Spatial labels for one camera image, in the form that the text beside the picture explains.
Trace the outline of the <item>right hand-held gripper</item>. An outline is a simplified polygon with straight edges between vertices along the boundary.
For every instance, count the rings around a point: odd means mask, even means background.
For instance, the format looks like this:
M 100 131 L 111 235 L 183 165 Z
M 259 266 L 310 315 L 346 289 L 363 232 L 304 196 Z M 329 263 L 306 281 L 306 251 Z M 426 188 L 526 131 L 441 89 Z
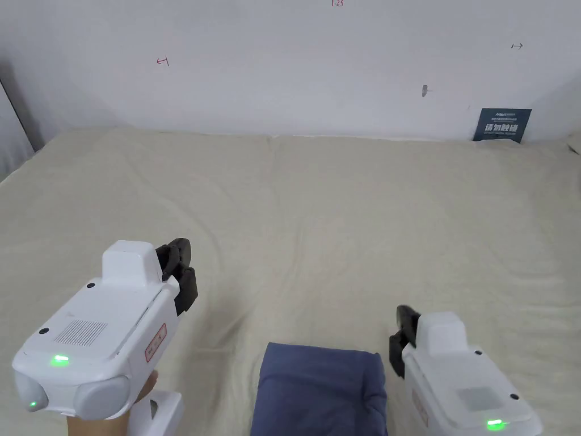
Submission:
M 389 361 L 403 380 L 406 435 L 541 435 L 542 422 L 499 367 L 468 344 L 453 312 L 396 310 Z

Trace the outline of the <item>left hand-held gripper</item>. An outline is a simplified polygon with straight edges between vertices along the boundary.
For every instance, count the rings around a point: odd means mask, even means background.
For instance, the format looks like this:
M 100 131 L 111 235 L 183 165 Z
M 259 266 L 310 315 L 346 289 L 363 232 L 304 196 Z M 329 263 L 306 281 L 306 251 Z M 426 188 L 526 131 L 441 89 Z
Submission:
M 197 298 L 191 243 L 119 240 L 93 278 L 31 335 L 12 362 L 27 411 L 111 420 L 131 408 L 129 435 L 174 435 L 182 395 L 153 390 L 135 404 Z

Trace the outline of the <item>person's left hand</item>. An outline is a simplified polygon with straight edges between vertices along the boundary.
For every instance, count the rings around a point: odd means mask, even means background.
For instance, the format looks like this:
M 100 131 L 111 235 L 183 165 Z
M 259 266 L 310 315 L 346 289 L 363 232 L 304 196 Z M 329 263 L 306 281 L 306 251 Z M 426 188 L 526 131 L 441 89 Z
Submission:
M 158 376 L 158 370 L 153 370 L 150 373 L 136 398 L 135 404 L 139 403 L 154 389 L 158 382 Z M 68 435 L 128 435 L 130 412 L 131 408 L 125 414 L 111 420 L 86 421 L 79 417 L 67 417 Z

